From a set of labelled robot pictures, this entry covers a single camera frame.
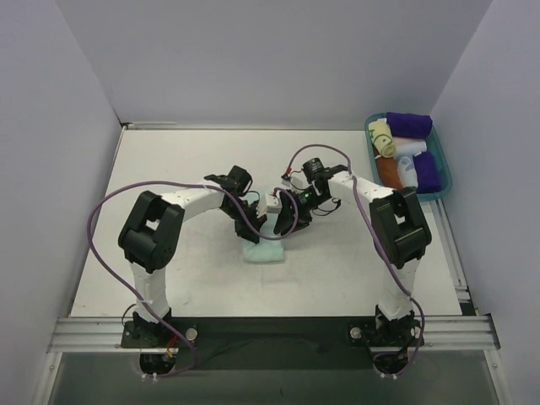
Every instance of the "rolled towel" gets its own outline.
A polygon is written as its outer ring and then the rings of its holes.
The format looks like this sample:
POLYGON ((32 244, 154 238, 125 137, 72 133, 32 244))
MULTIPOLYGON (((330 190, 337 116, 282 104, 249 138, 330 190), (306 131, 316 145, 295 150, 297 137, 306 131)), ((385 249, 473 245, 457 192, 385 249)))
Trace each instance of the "rolled towel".
POLYGON ((392 140, 390 127, 383 121, 370 122, 368 129, 370 130, 371 142, 381 152, 383 158, 391 158, 396 153, 396 145, 392 140))
MULTIPOLYGON (((246 200, 252 203, 257 200, 255 193, 246 195, 246 200)), ((273 227, 278 220, 276 213, 267 214, 267 222, 261 227, 261 234, 265 236, 277 236, 273 233, 273 227)), ((271 263, 282 262, 285 260, 284 246, 281 240, 266 240, 261 238, 259 243, 255 244, 248 240, 242 240, 242 250, 244 252, 244 260, 254 263, 271 263)))
POLYGON ((439 192, 442 190, 435 158, 430 152, 414 156, 414 168, 418 176, 418 193, 439 192))
POLYGON ((414 162, 412 156, 400 156, 397 160, 397 175, 401 180, 403 186, 417 189, 419 186, 419 179, 414 169, 414 162))
POLYGON ((399 181, 399 176, 397 175, 397 163, 394 158, 383 158, 376 148, 373 148, 373 152, 375 154, 377 171, 379 172, 379 177, 381 178, 383 186, 401 190, 403 185, 399 181))
POLYGON ((428 150, 428 145, 422 140, 400 137, 393 137, 393 139, 396 144, 396 155, 394 157, 414 156, 428 150))
POLYGON ((430 116, 387 112, 386 123, 394 137, 426 139, 431 132, 433 121, 430 116))

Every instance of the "orange towel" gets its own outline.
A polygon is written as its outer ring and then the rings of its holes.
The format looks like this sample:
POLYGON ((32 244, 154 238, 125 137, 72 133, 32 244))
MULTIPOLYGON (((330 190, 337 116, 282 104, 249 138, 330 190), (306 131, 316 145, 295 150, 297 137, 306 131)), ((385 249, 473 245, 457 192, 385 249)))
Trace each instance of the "orange towel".
POLYGON ((373 153, 376 157, 375 163, 377 164, 377 171, 379 172, 382 184, 386 187, 401 190, 403 185, 397 175, 397 163, 394 158, 383 158, 375 146, 373 147, 373 153))

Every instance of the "wall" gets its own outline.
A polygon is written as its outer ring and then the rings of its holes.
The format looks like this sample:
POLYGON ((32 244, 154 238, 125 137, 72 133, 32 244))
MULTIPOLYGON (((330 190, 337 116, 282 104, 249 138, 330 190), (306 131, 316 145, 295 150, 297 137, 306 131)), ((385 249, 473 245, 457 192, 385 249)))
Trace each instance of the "wall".
POLYGON ((428 113, 491 0, 57 0, 123 122, 428 113))
POLYGON ((494 0, 433 116, 472 297, 491 311, 516 403, 540 397, 540 3, 494 0))
POLYGON ((0 392, 29 403, 120 126, 56 4, 0 3, 0 392))

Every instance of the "dark blue towel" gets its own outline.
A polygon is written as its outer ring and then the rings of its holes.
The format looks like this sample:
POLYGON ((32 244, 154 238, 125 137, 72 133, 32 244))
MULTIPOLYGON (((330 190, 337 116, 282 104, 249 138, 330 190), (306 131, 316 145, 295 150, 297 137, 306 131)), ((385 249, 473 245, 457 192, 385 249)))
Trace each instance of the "dark blue towel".
POLYGON ((442 189, 439 173, 435 165, 435 158, 430 152, 423 152, 413 157, 414 169, 418 177, 418 188, 416 192, 425 194, 429 192, 439 192, 442 189))
POLYGON ((393 137, 426 139, 431 132, 433 121, 430 116, 387 112, 386 123, 393 137))

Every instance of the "blue basket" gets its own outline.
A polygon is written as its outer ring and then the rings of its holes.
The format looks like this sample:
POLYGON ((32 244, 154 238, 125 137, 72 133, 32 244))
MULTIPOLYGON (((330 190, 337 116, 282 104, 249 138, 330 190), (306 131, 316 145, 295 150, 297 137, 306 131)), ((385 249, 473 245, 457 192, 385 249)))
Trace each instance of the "blue basket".
MULTIPOLYGON (((371 122, 377 121, 381 118, 385 118, 386 113, 382 112, 380 114, 374 114, 365 120, 365 139, 368 143, 368 150, 370 151, 370 164, 371 171, 373 172, 373 179, 375 183, 382 184, 381 178, 379 177, 379 172, 377 171, 377 165, 375 164, 375 154, 373 153, 373 144, 371 143, 370 129, 369 125, 371 122)), ((431 127, 431 132, 428 137, 425 139, 425 142, 428 145, 428 150, 433 154, 435 158, 435 164, 437 166, 437 172, 440 177, 440 185, 442 189, 440 192, 431 192, 426 194, 418 194, 419 201, 433 201, 438 198, 445 196, 450 189, 452 188, 452 176, 450 174, 450 169, 448 169, 448 164, 446 163, 445 153, 440 146, 439 136, 435 130, 435 126, 431 127)))

